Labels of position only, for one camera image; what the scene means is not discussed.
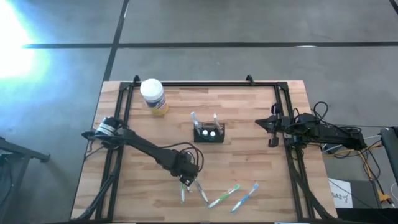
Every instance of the plastic jar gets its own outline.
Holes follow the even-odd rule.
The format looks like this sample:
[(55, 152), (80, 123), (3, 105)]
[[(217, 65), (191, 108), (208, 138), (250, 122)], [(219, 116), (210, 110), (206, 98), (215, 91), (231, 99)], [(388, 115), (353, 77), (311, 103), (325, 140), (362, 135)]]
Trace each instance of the plastic jar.
[(159, 80), (147, 79), (141, 83), (140, 92), (154, 115), (163, 115), (169, 109), (164, 96), (163, 86)]

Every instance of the butcher block tabletop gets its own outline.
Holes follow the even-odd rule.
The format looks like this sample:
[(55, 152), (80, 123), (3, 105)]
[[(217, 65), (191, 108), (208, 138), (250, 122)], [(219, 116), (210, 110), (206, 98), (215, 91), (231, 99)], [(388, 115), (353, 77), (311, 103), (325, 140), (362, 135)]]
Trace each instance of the butcher block tabletop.
[[(292, 106), (301, 113), (311, 113), (304, 82), (287, 83)], [(119, 85), (120, 82), (103, 83), (94, 128), (104, 117), (114, 116)], [(209, 209), (195, 184), (192, 184), (192, 193), (186, 192), (185, 203), (181, 203), (178, 179), (161, 168), (153, 158), (126, 146), (114, 222), (297, 221), (283, 142), (280, 141), (278, 147), (269, 148), (268, 139), (271, 135), (254, 123), (256, 119), (265, 119), (271, 115), (270, 107), (275, 103), (272, 87), (164, 87), (164, 91), (169, 110), (163, 116), (154, 116), (139, 88), (134, 89), (129, 127), (158, 146), (187, 141), (193, 143), (190, 113), (194, 111), (202, 122), (212, 122), (213, 114), (216, 113), (219, 121), (226, 124), (224, 143), (195, 143), (205, 158), (198, 181), (210, 203), (236, 184), (240, 185), (240, 189)], [(126, 98), (123, 98), (121, 118)], [(98, 147), (100, 142), (94, 142), (93, 149)], [(310, 188), (326, 210), (336, 217), (321, 152), (316, 146), (308, 146), (304, 151)], [(106, 150), (103, 149), (84, 162), (72, 218), (81, 215), (98, 193), (105, 158)], [(250, 199), (235, 214), (230, 214), (234, 205), (255, 183), (259, 187)], [(306, 217), (302, 192), (300, 199)], [(109, 197), (106, 197), (103, 214), (108, 209), (108, 200)]]

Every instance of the white lid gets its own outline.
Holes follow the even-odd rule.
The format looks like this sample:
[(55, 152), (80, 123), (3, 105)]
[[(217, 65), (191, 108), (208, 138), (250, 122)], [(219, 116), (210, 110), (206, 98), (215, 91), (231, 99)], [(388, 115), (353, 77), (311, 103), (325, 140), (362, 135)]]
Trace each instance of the white lid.
[(159, 80), (150, 78), (141, 83), (140, 92), (146, 100), (157, 100), (163, 95), (163, 86)]

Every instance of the concrete floor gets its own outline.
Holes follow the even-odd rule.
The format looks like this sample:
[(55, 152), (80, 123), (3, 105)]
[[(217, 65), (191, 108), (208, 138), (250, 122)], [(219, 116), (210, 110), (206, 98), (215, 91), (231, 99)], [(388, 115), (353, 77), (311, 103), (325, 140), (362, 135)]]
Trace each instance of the concrete floor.
[[(7, 94), (0, 99), (0, 136), (51, 154), (48, 164), (29, 164), (10, 223), (68, 220), (87, 145), (80, 133), (91, 127), (110, 52), (12, 47), (111, 43), (122, 3), (0, 2), (9, 34), (0, 37), (0, 93)], [(398, 41), (398, 15), (388, 0), (130, 0), (121, 36), (125, 43), (239, 41)], [(398, 47), (119, 49), (111, 80), (242, 80), (248, 73), (302, 79), (311, 105), (330, 104), (329, 122), (398, 126), (397, 58)], [(378, 132), (363, 128), (365, 136)], [(395, 180), (386, 153), (374, 154), (389, 192)], [(332, 178), (367, 179), (360, 158), (325, 164)]]

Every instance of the white sign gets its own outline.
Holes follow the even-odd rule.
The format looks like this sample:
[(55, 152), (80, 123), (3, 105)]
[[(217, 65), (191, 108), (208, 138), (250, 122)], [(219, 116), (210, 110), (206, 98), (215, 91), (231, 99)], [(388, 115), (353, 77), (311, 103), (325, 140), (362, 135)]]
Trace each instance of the white sign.
[(329, 185), (336, 208), (353, 208), (351, 183), (329, 178)]

